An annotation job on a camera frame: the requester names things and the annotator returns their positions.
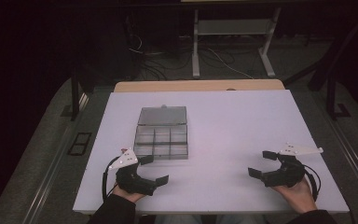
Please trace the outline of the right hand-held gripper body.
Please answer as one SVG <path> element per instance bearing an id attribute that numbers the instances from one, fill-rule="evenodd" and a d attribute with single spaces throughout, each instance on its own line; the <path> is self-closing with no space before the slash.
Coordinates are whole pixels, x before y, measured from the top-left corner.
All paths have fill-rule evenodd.
<path id="1" fill-rule="evenodd" d="M 306 165 L 296 157 L 323 152 L 324 150 L 321 147 L 304 147 L 286 143 L 283 149 L 276 152 L 278 159 L 272 160 L 279 161 L 281 167 L 276 171 L 262 173 L 260 180 L 266 187 L 287 186 L 291 188 L 306 175 L 311 185 L 315 187 L 316 182 L 314 177 L 306 170 Z"/>

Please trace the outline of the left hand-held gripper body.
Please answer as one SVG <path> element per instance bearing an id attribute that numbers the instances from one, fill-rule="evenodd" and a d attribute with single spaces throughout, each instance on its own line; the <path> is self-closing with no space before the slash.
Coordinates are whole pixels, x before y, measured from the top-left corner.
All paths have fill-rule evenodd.
<path id="1" fill-rule="evenodd" d="M 133 150 L 123 149 L 122 154 L 108 164 L 108 170 L 117 169 L 116 182 L 121 189 L 128 193 L 152 196 L 157 188 L 156 180 L 148 180 L 137 174 L 141 165 L 139 159 Z"/>

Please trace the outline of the person's left hand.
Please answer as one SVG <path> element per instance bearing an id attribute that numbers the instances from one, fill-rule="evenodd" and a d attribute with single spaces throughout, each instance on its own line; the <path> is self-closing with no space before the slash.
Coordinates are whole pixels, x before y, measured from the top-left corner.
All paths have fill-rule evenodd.
<path id="1" fill-rule="evenodd" d="M 128 193 L 126 190 L 121 189 L 119 186 L 115 186 L 112 191 L 113 194 L 122 197 L 132 203 L 137 203 L 143 199 L 144 195 L 140 193 Z"/>

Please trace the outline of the person's right hand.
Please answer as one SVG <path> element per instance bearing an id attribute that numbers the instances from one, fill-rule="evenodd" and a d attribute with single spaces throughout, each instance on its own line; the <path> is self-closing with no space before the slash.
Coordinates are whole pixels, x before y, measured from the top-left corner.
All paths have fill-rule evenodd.
<path id="1" fill-rule="evenodd" d="M 291 188 L 277 186 L 273 187 L 273 189 L 280 193 L 288 204 L 299 214 L 305 214 L 317 209 L 306 178 L 303 178 Z"/>

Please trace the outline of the clear plastic compartment box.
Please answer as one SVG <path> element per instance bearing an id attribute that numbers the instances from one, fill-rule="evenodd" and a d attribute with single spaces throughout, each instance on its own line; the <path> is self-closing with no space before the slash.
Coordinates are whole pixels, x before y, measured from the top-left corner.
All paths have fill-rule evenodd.
<path id="1" fill-rule="evenodd" d="M 143 107 L 133 149 L 140 157 L 187 160 L 188 131 L 185 106 Z"/>

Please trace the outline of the black metal stand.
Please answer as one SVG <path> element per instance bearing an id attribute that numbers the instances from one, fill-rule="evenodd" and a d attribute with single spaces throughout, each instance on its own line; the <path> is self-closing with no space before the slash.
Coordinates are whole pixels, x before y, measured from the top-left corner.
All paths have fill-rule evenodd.
<path id="1" fill-rule="evenodd" d="M 71 121 L 74 121 L 80 112 L 80 91 L 92 92 L 94 88 L 94 80 L 83 68 L 70 69 L 71 76 L 71 93 L 72 93 L 72 115 Z"/>
<path id="2" fill-rule="evenodd" d="M 285 87 L 314 72 L 308 88 L 319 91 L 324 83 L 326 112 L 331 119 L 348 117 L 343 104 L 336 103 L 336 86 L 341 82 L 358 103 L 358 20 L 345 33 L 336 38 L 321 60 L 283 81 Z"/>

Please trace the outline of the wooden table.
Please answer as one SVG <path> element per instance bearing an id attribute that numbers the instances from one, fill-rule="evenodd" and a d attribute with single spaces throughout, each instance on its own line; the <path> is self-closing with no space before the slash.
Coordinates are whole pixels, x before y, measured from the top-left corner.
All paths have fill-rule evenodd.
<path id="1" fill-rule="evenodd" d="M 119 82 L 114 92 L 284 90 L 278 79 L 222 79 Z"/>

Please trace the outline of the white metal stand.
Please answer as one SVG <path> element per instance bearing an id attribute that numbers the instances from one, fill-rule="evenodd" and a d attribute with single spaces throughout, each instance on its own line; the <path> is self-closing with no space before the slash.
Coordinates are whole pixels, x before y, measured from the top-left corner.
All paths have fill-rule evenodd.
<path id="1" fill-rule="evenodd" d="M 258 55 L 268 77 L 275 77 L 268 51 L 280 17 L 281 8 L 276 7 L 270 19 L 246 20 L 200 20 L 199 11 L 194 11 L 192 75 L 200 78 L 199 36 L 200 35 L 264 35 L 265 42 L 258 49 Z"/>

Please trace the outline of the metal floor rail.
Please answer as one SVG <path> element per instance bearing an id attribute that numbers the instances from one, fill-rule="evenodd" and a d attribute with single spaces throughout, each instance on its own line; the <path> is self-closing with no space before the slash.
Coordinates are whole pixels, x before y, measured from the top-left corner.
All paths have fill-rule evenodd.
<path id="1" fill-rule="evenodd" d="M 30 201 L 26 205 L 21 224 L 35 224 L 55 178 L 62 165 L 62 157 L 77 123 L 72 121 L 72 105 L 82 109 L 88 96 L 81 93 L 73 100 L 69 94 L 53 97 L 21 160 L 28 172 L 27 178 L 34 184 Z"/>
<path id="2" fill-rule="evenodd" d="M 338 122 L 326 112 L 324 106 L 324 99 L 316 92 L 312 94 L 315 104 L 321 110 L 324 119 L 328 123 L 330 129 L 333 131 L 335 138 L 338 140 L 340 150 L 348 161 L 352 171 L 358 179 L 358 155 L 354 151 L 354 147 L 351 145 L 348 138 L 345 136 Z"/>

